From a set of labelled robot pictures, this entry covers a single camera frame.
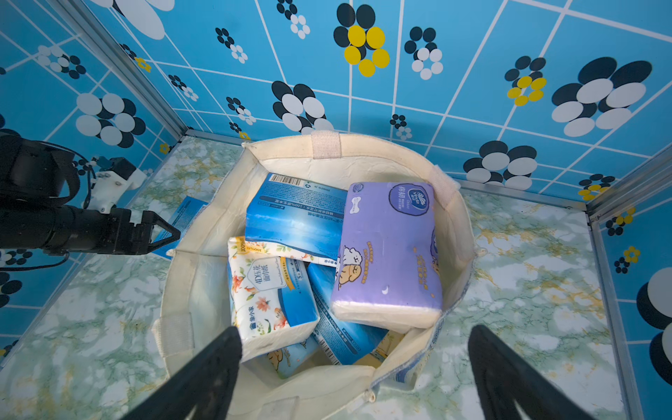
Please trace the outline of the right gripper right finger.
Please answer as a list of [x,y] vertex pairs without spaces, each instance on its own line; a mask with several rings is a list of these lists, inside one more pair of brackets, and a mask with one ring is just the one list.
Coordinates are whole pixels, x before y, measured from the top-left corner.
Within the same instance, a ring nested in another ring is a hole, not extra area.
[[467,348],[486,419],[592,417],[484,325],[472,329]]

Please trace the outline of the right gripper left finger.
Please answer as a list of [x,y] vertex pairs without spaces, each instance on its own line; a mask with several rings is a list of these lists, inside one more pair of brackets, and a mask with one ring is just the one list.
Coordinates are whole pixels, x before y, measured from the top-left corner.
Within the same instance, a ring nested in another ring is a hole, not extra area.
[[243,357],[236,327],[229,327],[189,360],[126,419],[225,419]]

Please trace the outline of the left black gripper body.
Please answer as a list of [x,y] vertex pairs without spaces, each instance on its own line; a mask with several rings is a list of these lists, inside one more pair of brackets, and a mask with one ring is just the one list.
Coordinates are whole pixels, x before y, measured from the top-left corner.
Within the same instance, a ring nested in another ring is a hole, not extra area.
[[152,212],[143,211],[139,223],[131,222],[131,210],[114,208],[108,214],[110,235],[108,253],[112,255],[145,255],[152,243]]

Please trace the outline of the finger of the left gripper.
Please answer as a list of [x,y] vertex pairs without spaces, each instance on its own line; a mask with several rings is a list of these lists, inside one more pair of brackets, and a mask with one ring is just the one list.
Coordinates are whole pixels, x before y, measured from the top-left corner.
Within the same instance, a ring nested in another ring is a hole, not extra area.
[[137,255],[167,257],[167,252],[181,239],[181,231],[153,211],[143,211],[136,233]]

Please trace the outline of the blue tissue pack back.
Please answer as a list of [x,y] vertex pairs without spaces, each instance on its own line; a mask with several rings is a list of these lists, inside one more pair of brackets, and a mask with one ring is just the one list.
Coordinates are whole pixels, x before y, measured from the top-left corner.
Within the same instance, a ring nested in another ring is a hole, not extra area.
[[[206,201],[201,199],[196,199],[194,197],[187,196],[183,199],[182,203],[178,206],[177,210],[171,216],[169,223],[180,231],[180,238],[183,239],[187,229],[192,225],[194,219],[199,215],[199,213],[208,205]],[[152,254],[155,254],[159,257],[163,257],[167,260],[172,260],[174,256],[174,250],[180,244],[180,241],[175,241],[174,243],[166,244],[157,250],[152,251]]]

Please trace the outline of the orange white tissue pack back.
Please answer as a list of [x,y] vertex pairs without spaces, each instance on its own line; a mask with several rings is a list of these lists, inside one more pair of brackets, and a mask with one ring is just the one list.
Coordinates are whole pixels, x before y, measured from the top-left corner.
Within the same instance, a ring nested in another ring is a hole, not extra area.
[[231,323],[243,362],[299,344],[320,321],[306,264],[271,255],[240,237],[227,241]]

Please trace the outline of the purple tissue pack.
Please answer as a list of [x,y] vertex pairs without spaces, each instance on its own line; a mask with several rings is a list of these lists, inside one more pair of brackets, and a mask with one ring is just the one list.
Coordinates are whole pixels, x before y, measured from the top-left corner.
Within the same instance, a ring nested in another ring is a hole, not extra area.
[[443,293],[432,186],[358,182],[346,198],[332,313],[400,334],[434,326]]

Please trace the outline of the light blue tissue pack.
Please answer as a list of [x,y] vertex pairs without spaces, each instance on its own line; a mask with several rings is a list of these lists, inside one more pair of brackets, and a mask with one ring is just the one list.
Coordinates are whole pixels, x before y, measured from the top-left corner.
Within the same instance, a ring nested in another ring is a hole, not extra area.
[[313,368],[318,361],[320,346],[311,336],[306,341],[272,351],[265,355],[281,380]]

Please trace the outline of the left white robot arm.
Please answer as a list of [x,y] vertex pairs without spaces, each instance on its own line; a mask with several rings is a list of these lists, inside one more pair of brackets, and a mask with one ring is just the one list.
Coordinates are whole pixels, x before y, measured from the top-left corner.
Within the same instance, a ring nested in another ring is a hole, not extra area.
[[181,232],[152,211],[140,222],[119,199],[146,179],[123,157],[87,161],[74,150],[1,135],[1,246],[69,253],[146,255]]

